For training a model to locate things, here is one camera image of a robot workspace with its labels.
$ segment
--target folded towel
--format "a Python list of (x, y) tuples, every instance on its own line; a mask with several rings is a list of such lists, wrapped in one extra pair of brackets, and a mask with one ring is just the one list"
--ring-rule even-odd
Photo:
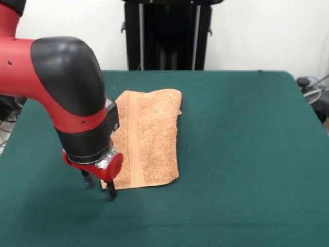
[(113, 142), (124, 156), (114, 179), (116, 189), (164, 185), (179, 177), (176, 136), (181, 100), (176, 89), (124, 91), (116, 100), (120, 128)]

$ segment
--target green tablecloth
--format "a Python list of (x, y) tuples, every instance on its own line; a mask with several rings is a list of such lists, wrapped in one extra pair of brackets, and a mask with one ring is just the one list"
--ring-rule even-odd
[(329, 139), (285, 72), (104, 72), (183, 93), (180, 178), (86, 191), (29, 100), (0, 158), (0, 246), (329, 246)]

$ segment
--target red robot arm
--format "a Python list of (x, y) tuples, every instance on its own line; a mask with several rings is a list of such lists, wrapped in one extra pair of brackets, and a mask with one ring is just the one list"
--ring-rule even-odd
[(0, 0), (0, 94), (42, 104), (62, 143), (64, 161), (82, 171), (88, 188), (94, 185), (89, 172), (107, 181), (113, 198), (113, 178), (123, 162), (111, 141), (119, 118), (115, 102), (106, 97), (97, 59), (77, 38), (15, 38), (25, 1)]

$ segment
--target green felt surface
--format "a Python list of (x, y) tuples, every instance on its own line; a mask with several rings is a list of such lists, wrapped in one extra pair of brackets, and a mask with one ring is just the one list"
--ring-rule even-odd
[(329, 139), (285, 72), (104, 72), (183, 93), (180, 178), (86, 191), (29, 100), (0, 158), (0, 246), (329, 246)]

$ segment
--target black metal stand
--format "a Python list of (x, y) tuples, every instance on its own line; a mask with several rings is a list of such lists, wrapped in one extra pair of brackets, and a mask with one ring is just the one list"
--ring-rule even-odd
[(210, 5), (220, 2), (126, 0), (129, 70), (203, 70)]

